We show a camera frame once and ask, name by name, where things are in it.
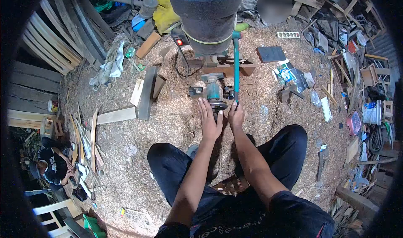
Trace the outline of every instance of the drill press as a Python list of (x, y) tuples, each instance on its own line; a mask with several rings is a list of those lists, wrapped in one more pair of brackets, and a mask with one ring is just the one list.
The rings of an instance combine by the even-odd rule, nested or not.
[[(184, 58), (181, 46), (190, 45), (196, 56), (224, 55), (231, 40), (234, 43), (234, 90), (233, 97), (238, 101), (239, 94), (239, 42), (240, 32), (234, 31), (238, 6), (241, 0), (170, 0), (176, 14), (182, 21), (180, 28), (173, 29), (171, 36)], [(207, 83), (207, 100), (216, 113), (228, 105), (222, 100), (218, 80), (224, 73), (203, 74)]]

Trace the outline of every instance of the black motor housing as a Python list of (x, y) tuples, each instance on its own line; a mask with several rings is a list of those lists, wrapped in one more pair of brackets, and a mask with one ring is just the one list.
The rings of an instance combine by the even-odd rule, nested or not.
[(170, 1), (195, 53), (214, 55), (228, 48), (241, 0)]

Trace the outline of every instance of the black t-shirt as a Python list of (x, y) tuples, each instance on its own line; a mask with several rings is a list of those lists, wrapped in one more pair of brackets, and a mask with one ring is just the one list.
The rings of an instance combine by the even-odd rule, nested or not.
[(49, 183), (60, 185), (67, 173), (66, 161), (57, 153), (53, 153), (52, 149), (45, 147), (38, 150), (38, 160), (48, 164), (43, 177)]
[(275, 194), (270, 201), (269, 211), (262, 202), (230, 203), (221, 208), (224, 209), (191, 229), (181, 223), (162, 225), (156, 237), (322, 238), (332, 237), (334, 232), (335, 223), (328, 213), (290, 191)]

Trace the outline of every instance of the sawdust floor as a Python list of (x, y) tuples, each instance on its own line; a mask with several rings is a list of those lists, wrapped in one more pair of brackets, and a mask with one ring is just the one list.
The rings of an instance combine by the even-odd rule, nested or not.
[[(297, 28), (289, 27), (287, 22), (272, 25), (266, 29), (249, 28), (243, 32), (240, 52), (245, 59), (253, 57), (256, 62), (259, 62), (255, 51), (257, 47), (281, 46), (286, 57), (296, 68), (308, 72), (312, 66), (316, 70), (315, 90), (322, 98), (325, 93), (320, 86), (330, 83), (325, 57), (314, 54), (312, 47), (304, 39), (279, 39), (275, 36), (275, 31), (292, 31), (293, 29)], [(142, 62), (147, 66), (160, 64), (158, 73), (167, 79), (158, 99), (152, 105), (150, 120), (135, 119), (97, 126), (96, 142), (106, 153), (106, 156), (102, 157), (105, 162), (103, 166), (105, 175), (101, 177), (101, 183), (108, 188), (106, 191), (96, 192), (97, 208), (92, 206), (90, 200), (81, 203), (73, 197), (75, 203), (83, 210), (90, 210), (99, 218), (101, 227), (107, 230), (109, 237), (154, 236), (158, 227), (168, 216), (170, 206), (156, 181), (149, 175), (147, 151), (150, 146), (154, 143), (166, 142), (186, 151), (190, 145), (198, 144), (202, 139), (196, 99), (188, 96), (189, 85), (203, 84), (200, 82), (202, 73), (200, 71), (187, 80), (180, 79), (173, 68), (177, 50), (173, 47), (165, 58), (159, 55), (161, 49), (173, 44), (168, 37), (163, 37), (143, 60), (137, 59), (138, 63)], [(191, 49), (185, 48), (184, 51), (189, 59), (193, 57)], [(321, 63), (325, 65), (323, 69), (320, 68)], [(300, 197), (312, 200), (327, 210), (334, 197), (335, 187), (344, 184), (348, 177), (347, 169), (343, 168), (343, 165), (346, 159), (346, 146), (350, 139), (349, 131), (344, 125), (347, 113), (340, 95), (340, 83), (338, 79), (335, 79), (335, 99), (341, 105), (341, 110), (339, 112), (339, 107), (331, 104), (333, 119), (326, 123), (322, 109), (310, 102), (309, 90), (302, 93), (305, 100), (293, 96), (290, 104), (280, 103), (277, 97), (280, 88), (276, 87), (273, 90), (276, 81), (270, 67), (275, 68), (276, 63), (258, 63), (250, 77), (240, 79), (239, 100), (247, 113), (244, 123), (245, 132), (252, 134), (256, 144), (261, 145), (286, 125), (303, 126), (308, 134), (307, 154), (300, 179), (292, 192), (295, 194), (302, 189)], [(120, 78), (112, 79), (111, 89), (102, 87), (98, 92), (93, 91), (88, 85), (89, 79), (95, 74), (95, 71), (87, 65), (79, 77), (74, 70), (63, 79), (61, 101), (65, 101), (68, 90), (70, 95), (67, 103), (62, 104), (61, 108), (66, 118), (64, 127), (70, 133), (71, 139), (74, 139), (73, 126), (68, 114), (77, 111), (77, 101), (84, 120), (89, 120), (96, 108), (99, 108), (99, 113), (102, 114), (132, 107), (129, 100), (136, 78), (143, 79), (145, 71), (133, 74), (127, 67)], [(230, 85), (233, 79), (225, 78), (224, 82)], [(343, 129), (339, 129), (340, 122), (344, 125)], [(309, 187), (315, 185), (319, 151), (317, 142), (320, 140), (323, 144), (328, 144), (330, 148), (330, 155), (322, 175), (323, 190)], [(132, 164), (129, 164), (129, 154), (125, 151), (128, 144), (138, 148), (137, 154), (132, 157)], [(232, 144), (233, 135), (230, 127), (226, 127), (220, 154), (214, 163), (216, 178), (212, 185), (233, 175), (234, 160), (230, 151)], [(89, 187), (93, 185), (91, 178), (88, 178), (86, 182)], [(71, 196), (70, 185), (66, 186), (66, 191)], [(127, 215), (121, 217), (119, 214), (121, 207), (148, 211), (154, 224), (148, 223), (145, 216), (129, 211)]]

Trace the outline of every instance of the white bucket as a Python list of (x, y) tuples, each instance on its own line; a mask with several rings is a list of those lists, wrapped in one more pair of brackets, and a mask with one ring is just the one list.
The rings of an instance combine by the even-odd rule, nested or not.
[(382, 117), (381, 101), (377, 100), (362, 105), (362, 122), (380, 125)]

